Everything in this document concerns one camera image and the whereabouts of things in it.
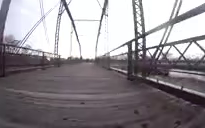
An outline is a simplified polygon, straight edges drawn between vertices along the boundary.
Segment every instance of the cloudy sky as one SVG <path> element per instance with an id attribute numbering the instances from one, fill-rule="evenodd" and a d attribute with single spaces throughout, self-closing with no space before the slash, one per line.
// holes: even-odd
<path id="1" fill-rule="evenodd" d="M 60 0 L 43 0 L 44 10 L 47 12 Z M 144 0 L 146 30 L 150 30 L 169 19 L 173 3 L 175 0 Z M 180 14 L 205 3 L 205 0 L 183 0 Z M 94 19 L 99 20 L 101 8 L 97 0 L 72 0 L 70 10 L 74 19 Z M 41 24 L 30 36 L 27 44 L 35 49 L 42 49 L 53 52 L 55 26 L 57 20 L 58 6 L 46 18 L 49 43 L 46 41 L 43 24 Z M 6 23 L 5 35 L 14 35 L 17 40 L 22 40 L 31 27 L 40 19 L 39 0 L 12 0 L 11 8 Z M 133 15 L 131 0 L 110 0 L 109 1 L 109 46 L 104 43 L 104 29 L 101 31 L 99 40 L 99 54 L 125 43 L 134 37 Z M 82 44 L 83 57 L 94 57 L 96 35 L 99 22 L 76 22 L 80 42 Z M 69 56 L 70 50 L 71 22 L 66 13 L 62 16 L 59 53 L 62 56 Z M 162 36 L 163 31 L 152 34 L 147 38 L 147 46 L 156 45 Z M 177 24 L 170 36 L 169 41 L 184 39 L 188 37 L 205 34 L 205 13 L 188 21 Z M 193 54 L 203 54 L 192 48 Z M 78 56 L 78 44 L 73 35 L 72 56 Z"/>

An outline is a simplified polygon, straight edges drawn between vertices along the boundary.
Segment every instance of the metal beam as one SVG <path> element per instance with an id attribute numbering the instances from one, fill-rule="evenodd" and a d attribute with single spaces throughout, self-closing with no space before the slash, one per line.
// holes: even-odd
<path id="1" fill-rule="evenodd" d="M 134 30 L 135 30 L 135 38 L 138 38 L 139 36 L 145 34 L 145 21 L 144 21 L 144 11 L 143 11 L 143 5 L 142 0 L 132 0 L 132 7 L 133 7 L 133 17 L 134 17 Z M 143 50 L 142 54 L 142 60 L 144 61 L 146 59 L 146 37 L 143 37 L 141 46 Z M 138 48 L 139 48 L 139 42 L 138 40 L 135 40 L 135 61 L 134 61 L 134 74 L 138 73 Z"/>
<path id="2" fill-rule="evenodd" d="M 0 9 L 0 77 L 3 77 L 5 75 L 5 63 L 3 60 L 3 52 L 5 52 L 5 46 L 3 48 L 3 45 L 1 44 L 3 44 L 4 30 L 10 4 L 11 0 L 3 0 Z"/>
<path id="3" fill-rule="evenodd" d="M 55 30 L 55 45 L 54 45 L 54 54 L 58 55 L 58 43 L 59 43 L 59 32 L 60 32 L 60 26 L 61 26 L 61 18 L 63 14 L 63 3 L 60 2 L 59 10 L 58 10 L 58 17 L 57 17 L 57 23 L 56 23 L 56 30 Z"/>
<path id="4" fill-rule="evenodd" d="M 78 22 L 99 22 L 100 20 L 94 20 L 94 19 L 75 19 L 74 21 Z"/>
<path id="5" fill-rule="evenodd" d="M 62 0 L 62 2 L 63 2 L 63 5 L 64 5 L 66 11 L 67 11 L 67 14 L 68 14 L 68 16 L 69 16 L 69 19 L 70 19 L 71 22 L 72 22 L 72 27 L 73 27 L 73 29 L 74 29 L 74 32 L 75 32 L 75 35 L 76 35 L 77 42 L 78 42 L 78 44 L 79 44 L 80 58 L 82 58 L 81 44 L 80 44 L 79 36 L 78 36 L 77 30 L 76 30 L 75 22 L 74 22 L 74 20 L 73 20 L 72 14 L 71 14 L 71 12 L 70 12 L 70 10 L 69 10 L 69 7 L 68 7 L 68 4 L 67 4 L 66 0 Z"/>
<path id="6" fill-rule="evenodd" d="M 102 21 L 103 21 L 107 6 L 108 6 L 108 0 L 104 0 L 104 6 L 103 6 L 102 14 L 100 17 L 100 24 L 99 24 L 99 29 L 98 29 L 98 33 L 97 33 L 97 40 L 96 40 L 96 47 L 95 47 L 95 58 L 97 57 L 97 46 L 98 46 L 98 41 L 99 41 L 99 37 L 100 37 L 100 30 L 101 30 Z"/>

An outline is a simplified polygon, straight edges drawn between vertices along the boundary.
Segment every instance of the diagonal beam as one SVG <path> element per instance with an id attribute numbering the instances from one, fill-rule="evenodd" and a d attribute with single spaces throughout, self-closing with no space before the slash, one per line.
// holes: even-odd
<path id="1" fill-rule="evenodd" d="M 68 4 L 67 4 L 66 0 L 62 0 L 62 2 L 63 2 L 63 5 L 64 5 L 64 7 L 65 7 L 65 9 L 66 9 L 66 12 L 67 12 L 67 14 L 68 14 L 68 16 L 69 16 L 69 19 L 70 19 L 71 22 L 72 22 L 72 27 L 73 27 L 73 29 L 74 29 L 77 42 L 78 42 L 78 44 L 79 44 L 80 58 L 82 58 L 81 44 L 80 44 L 79 36 L 78 36 L 77 30 L 76 30 L 75 22 L 74 22 L 74 20 L 73 20 L 72 14 L 71 14 L 71 12 L 70 12 L 70 10 L 69 10 L 69 7 L 68 7 Z"/>
<path id="2" fill-rule="evenodd" d="M 205 49 L 197 41 L 194 41 L 194 43 L 205 53 Z"/>
<path id="3" fill-rule="evenodd" d="M 190 42 L 188 44 L 188 46 L 186 47 L 186 49 L 184 50 L 184 52 L 180 55 L 180 57 L 177 59 L 177 61 L 175 62 L 175 65 L 181 60 L 181 58 L 184 56 L 184 54 L 188 51 L 189 47 L 192 45 L 193 42 Z"/>
<path id="4" fill-rule="evenodd" d="M 103 21 L 103 18 L 105 16 L 105 12 L 106 12 L 107 6 L 108 6 L 108 0 L 104 0 L 104 6 L 103 6 L 103 9 L 102 9 L 102 14 L 101 14 L 101 17 L 100 17 L 99 29 L 98 29 L 98 33 L 97 33 L 97 40 L 96 40 L 96 47 L 95 47 L 95 58 L 97 57 L 97 46 L 98 46 L 98 41 L 99 41 L 99 37 L 100 37 L 100 30 L 101 30 L 102 21 Z"/>

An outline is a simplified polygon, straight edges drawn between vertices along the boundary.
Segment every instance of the bridge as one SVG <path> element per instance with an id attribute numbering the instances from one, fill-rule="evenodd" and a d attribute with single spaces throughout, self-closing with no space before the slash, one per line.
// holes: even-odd
<path id="1" fill-rule="evenodd" d="M 184 0 L 175 0 L 169 20 L 147 30 L 145 1 L 130 1 L 134 38 L 113 49 L 108 0 L 97 1 L 96 20 L 75 19 L 72 1 L 66 0 L 44 13 L 40 0 L 42 16 L 22 40 L 4 36 L 12 2 L 2 0 L 0 7 L 0 128 L 205 128 L 205 34 L 169 41 L 174 26 L 205 15 L 205 2 L 180 13 Z M 40 23 L 47 35 L 46 17 L 58 5 L 53 53 L 25 46 Z M 77 58 L 60 54 L 64 14 L 76 37 Z M 83 56 L 77 24 L 82 21 L 99 25 L 93 59 Z M 150 46 L 159 32 L 160 40 Z"/>

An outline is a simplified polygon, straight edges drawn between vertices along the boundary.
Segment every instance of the railing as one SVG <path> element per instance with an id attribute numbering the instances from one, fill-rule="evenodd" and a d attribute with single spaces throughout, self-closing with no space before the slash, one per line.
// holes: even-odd
<path id="1" fill-rule="evenodd" d="M 61 59 L 60 55 L 10 44 L 0 44 L 0 76 L 16 71 L 46 69 L 51 66 L 60 66 L 62 63 L 65 63 L 65 59 Z"/>
<path id="2" fill-rule="evenodd" d="M 142 38 L 146 38 L 148 35 L 151 35 L 169 26 L 173 26 L 182 21 L 188 20 L 204 12 L 205 3 L 180 16 L 177 16 L 166 23 L 155 27 L 154 29 L 142 34 L 136 39 L 132 39 L 122 44 L 121 46 L 104 54 L 103 56 L 97 57 L 96 62 L 106 68 L 117 68 L 127 71 L 128 79 L 132 79 L 132 77 L 138 75 L 139 73 L 142 73 L 142 76 L 146 77 L 151 74 L 168 75 L 169 71 L 205 75 L 205 49 L 201 46 L 201 43 L 205 43 L 203 42 L 205 41 L 205 35 L 153 47 L 147 47 L 145 49 L 132 49 L 132 45 L 135 41 L 138 42 L 139 40 L 142 40 Z M 178 48 L 178 46 L 182 44 L 186 45 L 186 48 Z M 186 56 L 185 54 L 190 48 L 192 48 L 191 45 L 195 45 L 204 53 L 204 55 L 194 58 L 191 56 Z M 178 56 L 168 56 L 168 54 L 174 50 L 176 53 L 178 53 Z M 135 61 L 133 54 L 135 52 L 137 52 L 139 56 L 139 60 L 137 62 Z"/>

